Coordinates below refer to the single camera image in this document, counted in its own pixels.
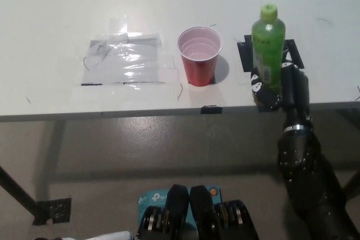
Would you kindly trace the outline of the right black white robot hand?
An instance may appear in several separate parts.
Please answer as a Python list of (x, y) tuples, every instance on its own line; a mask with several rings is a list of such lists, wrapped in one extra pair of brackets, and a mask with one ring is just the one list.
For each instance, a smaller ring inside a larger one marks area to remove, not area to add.
[(309, 81), (302, 69), (291, 61), (284, 61), (281, 67), (281, 93), (263, 84), (256, 69), (251, 72), (251, 90), (253, 97), (267, 111), (279, 108), (286, 114), (283, 132), (311, 130), (312, 119), (309, 116)]

